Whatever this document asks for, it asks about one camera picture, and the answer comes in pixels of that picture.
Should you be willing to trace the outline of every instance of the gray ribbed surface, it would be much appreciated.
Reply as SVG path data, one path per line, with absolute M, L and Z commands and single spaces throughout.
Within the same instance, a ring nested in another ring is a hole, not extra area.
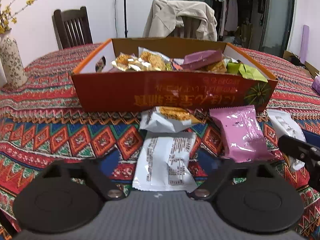
M 14 240 L 302 240 L 294 231 L 258 236 L 224 223 L 208 202 L 185 192 L 133 191 L 120 201 L 107 202 L 88 225 L 59 235 L 22 231 Z

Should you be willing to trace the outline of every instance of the purple bag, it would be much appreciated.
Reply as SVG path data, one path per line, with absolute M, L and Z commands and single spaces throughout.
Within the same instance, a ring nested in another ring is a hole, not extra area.
M 184 70 L 195 70 L 218 61 L 222 61 L 221 50 L 204 50 L 185 55 L 181 67 Z
M 320 76 L 316 76 L 312 83 L 312 88 L 320 95 Z
M 272 160 L 254 106 L 210 109 L 210 116 L 221 129 L 225 157 L 235 162 Z

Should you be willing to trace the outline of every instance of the table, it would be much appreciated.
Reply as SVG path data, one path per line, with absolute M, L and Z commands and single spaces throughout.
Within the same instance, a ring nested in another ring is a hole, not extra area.
M 60 158 L 78 162 L 87 157 L 120 155 L 112 179 L 128 193 L 145 133 L 139 132 L 139 113 L 86 113 L 71 80 L 71 70 L 99 44 L 65 49 L 43 56 L 26 67 L 25 85 L 0 91 L 0 208 L 15 223 L 15 196 L 48 164 Z M 320 96 L 311 89 L 313 79 L 299 67 L 262 52 L 244 49 L 275 74 L 279 83 L 268 107 L 288 111 L 306 130 L 320 134 Z M 207 112 L 194 111 L 207 120 Z M 300 193 L 305 212 L 296 230 L 320 239 L 320 194 L 308 186 L 303 168 L 294 174 L 284 164 L 277 138 L 266 112 L 257 113 L 268 150 L 279 160 L 275 169 Z M 220 134 L 207 123 L 192 128 L 197 140 L 189 169 L 198 184 L 207 176 L 197 152 L 220 154 Z M 6 240 L 10 236 L 0 229 Z

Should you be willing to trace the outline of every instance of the black disc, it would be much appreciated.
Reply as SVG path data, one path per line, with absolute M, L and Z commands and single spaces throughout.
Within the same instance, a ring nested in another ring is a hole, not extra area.
M 216 208 L 230 225 L 256 234 L 282 232 L 299 221 L 304 205 L 285 181 L 258 178 L 223 189 Z
M 101 208 L 102 201 L 91 188 L 65 178 L 36 179 L 13 203 L 23 229 L 49 234 L 78 228 Z

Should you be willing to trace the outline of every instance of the beige jacket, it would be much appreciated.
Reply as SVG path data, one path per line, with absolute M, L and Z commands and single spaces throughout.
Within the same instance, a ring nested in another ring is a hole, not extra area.
M 217 41 L 214 10 L 205 2 L 184 0 L 153 0 L 143 36 L 168 36 L 175 27 L 184 26 L 182 16 L 201 20 L 196 31 L 198 40 Z

